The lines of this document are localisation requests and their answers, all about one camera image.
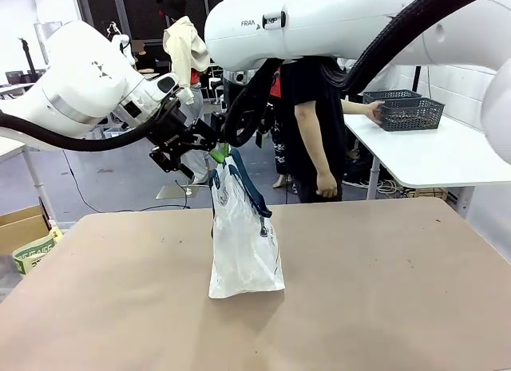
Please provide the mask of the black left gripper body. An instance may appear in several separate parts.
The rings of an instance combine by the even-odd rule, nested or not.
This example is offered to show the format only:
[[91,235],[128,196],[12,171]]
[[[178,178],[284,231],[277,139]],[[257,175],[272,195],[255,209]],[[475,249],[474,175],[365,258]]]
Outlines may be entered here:
[[192,145],[196,142],[196,137],[186,121],[187,117],[181,112],[179,105],[172,109],[162,109],[156,116],[147,139],[167,153],[185,145]]

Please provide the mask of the person right hand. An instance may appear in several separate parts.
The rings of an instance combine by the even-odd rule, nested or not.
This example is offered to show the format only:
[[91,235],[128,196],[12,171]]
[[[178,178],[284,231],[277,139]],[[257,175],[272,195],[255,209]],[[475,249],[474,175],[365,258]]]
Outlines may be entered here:
[[334,198],[338,195],[338,184],[335,177],[330,172],[320,172],[317,175],[316,194],[324,198]]

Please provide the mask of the person left hand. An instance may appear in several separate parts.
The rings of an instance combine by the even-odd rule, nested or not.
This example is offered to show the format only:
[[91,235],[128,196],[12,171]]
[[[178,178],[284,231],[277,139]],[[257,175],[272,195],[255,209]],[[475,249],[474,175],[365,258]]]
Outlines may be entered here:
[[384,101],[374,101],[369,104],[365,104],[364,114],[374,123],[381,124],[382,107],[384,104]]

